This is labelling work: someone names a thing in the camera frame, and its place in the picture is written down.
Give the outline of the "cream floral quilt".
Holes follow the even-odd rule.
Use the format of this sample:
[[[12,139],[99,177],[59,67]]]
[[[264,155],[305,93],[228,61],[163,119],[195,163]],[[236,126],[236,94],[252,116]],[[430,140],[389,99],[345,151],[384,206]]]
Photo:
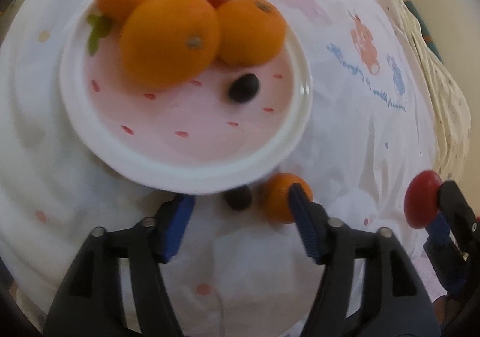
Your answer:
[[[442,61],[428,48],[419,20],[403,0],[383,0],[387,16],[406,36],[423,73],[433,106],[436,150],[433,168],[444,180],[460,180],[470,151],[471,112],[464,93]]]

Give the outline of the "pink strawberry pattern plate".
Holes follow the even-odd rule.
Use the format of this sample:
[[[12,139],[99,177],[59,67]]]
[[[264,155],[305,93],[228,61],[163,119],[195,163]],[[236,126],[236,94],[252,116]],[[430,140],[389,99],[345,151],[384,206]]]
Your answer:
[[[294,31],[282,52],[252,69],[260,83],[249,102],[228,91],[244,74],[216,62],[167,90],[132,82],[121,64],[113,28],[89,45],[93,5],[64,45],[59,87],[80,140],[102,162],[146,187],[208,195],[255,182],[298,145],[312,110],[312,75]]]

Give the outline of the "large orange with stem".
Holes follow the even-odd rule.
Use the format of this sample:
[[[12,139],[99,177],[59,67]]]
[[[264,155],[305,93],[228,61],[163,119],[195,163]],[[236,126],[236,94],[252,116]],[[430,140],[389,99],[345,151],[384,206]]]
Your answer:
[[[283,49],[288,25],[266,0],[230,0],[216,10],[221,30],[219,57],[227,65],[263,65]]]

